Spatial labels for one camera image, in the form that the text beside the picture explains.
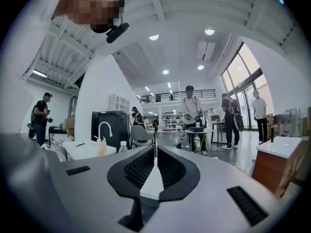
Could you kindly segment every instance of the black machine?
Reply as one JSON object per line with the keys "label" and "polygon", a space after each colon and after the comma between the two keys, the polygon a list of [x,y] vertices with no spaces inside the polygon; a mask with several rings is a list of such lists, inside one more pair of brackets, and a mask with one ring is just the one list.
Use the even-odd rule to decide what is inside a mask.
{"label": "black machine", "polygon": [[101,139],[106,138],[107,145],[117,148],[121,146],[121,141],[126,141],[126,146],[130,149],[130,132],[129,132],[129,115],[122,111],[107,111],[92,113],[92,130],[91,139],[96,141],[94,136],[98,136],[98,126],[101,122],[107,122],[111,126],[112,137],[109,136],[109,128],[106,124],[101,126]]}

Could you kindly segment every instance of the black box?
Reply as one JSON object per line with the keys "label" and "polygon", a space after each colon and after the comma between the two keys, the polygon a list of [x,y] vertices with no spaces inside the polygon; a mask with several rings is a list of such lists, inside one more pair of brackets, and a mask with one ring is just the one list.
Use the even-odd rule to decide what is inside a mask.
{"label": "black box", "polygon": [[188,130],[190,130],[191,132],[197,133],[197,132],[203,132],[204,131],[204,127],[189,127]]}

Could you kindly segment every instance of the chair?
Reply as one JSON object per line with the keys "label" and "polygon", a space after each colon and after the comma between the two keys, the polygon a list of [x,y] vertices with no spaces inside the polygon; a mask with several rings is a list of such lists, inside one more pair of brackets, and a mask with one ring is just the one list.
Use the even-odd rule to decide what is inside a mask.
{"label": "chair", "polygon": [[154,143],[154,135],[147,133],[141,126],[133,125],[131,128],[131,148],[133,145],[137,146],[149,146]]}

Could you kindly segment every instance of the white cabinet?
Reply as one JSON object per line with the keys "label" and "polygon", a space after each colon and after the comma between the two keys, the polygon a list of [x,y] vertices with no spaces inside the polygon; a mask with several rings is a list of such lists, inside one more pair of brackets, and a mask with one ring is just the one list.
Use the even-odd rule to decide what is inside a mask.
{"label": "white cabinet", "polygon": [[117,94],[112,94],[109,99],[109,111],[130,113],[130,101]]}

